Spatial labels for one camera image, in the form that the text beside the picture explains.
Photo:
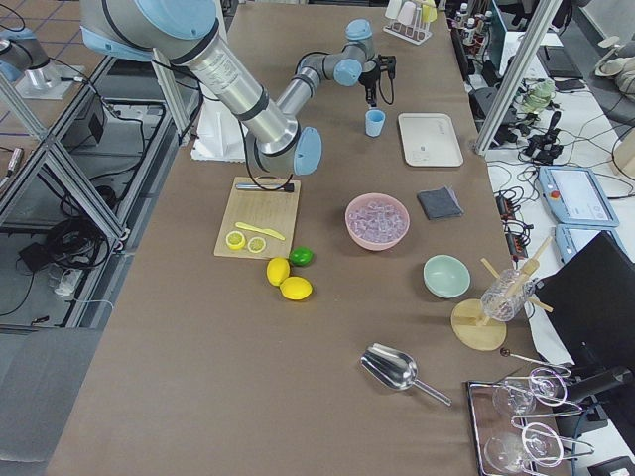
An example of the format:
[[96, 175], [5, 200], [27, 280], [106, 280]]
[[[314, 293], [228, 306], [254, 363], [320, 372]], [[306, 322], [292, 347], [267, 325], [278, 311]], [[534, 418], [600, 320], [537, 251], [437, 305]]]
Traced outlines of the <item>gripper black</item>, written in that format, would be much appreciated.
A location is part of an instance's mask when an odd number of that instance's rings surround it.
[[365, 87], [365, 101], [369, 107], [377, 107], [376, 84], [380, 78], [380, 66], [368, 61], [363, 67], [358, 82]]

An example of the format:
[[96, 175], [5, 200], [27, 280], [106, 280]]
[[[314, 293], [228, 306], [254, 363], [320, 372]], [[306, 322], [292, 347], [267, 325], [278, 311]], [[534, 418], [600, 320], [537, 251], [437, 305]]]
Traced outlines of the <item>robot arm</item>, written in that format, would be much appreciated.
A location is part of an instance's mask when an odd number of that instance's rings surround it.
[[309, 175], [319, 165], [321, 136], [296, 115], [320, 84], [352, 86], [376, 56], [369, 21], [355, 19], [339, 53], [307, 56], [273, 100], [222, 39], [212, 1], [83, 1], [80, 14], [90, 49], [145, 62], [160, 51], [171, 65], [187, 68], [251, 134], [248, 165], [279, 178]]

